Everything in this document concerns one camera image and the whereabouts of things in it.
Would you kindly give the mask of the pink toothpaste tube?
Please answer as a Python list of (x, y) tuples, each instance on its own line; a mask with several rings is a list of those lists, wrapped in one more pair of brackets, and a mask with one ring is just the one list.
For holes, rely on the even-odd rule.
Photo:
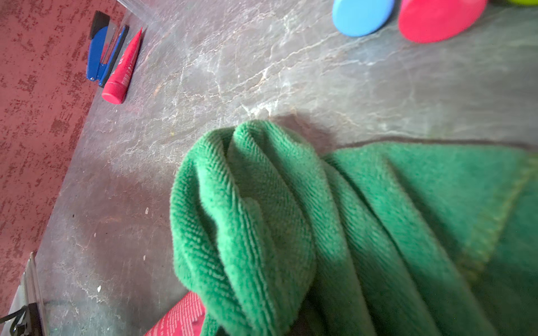
[(145, 336), (199, 336), (205, 315), (200, 297), (188, 292)]
[(134, 35), (123, 53), (115, 71), (102, 91), (102, 98), (112, 104), (122, 104), (126, 98), (142, 42), (143, 29)]

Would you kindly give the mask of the green microfiber cloth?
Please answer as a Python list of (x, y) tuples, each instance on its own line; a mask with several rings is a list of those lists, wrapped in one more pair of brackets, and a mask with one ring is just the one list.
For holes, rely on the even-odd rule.
[(319, 155), (252, 121), (185, 155), (170, 225), (203, 335), (537, 334), (537, 154), (520, 148)]

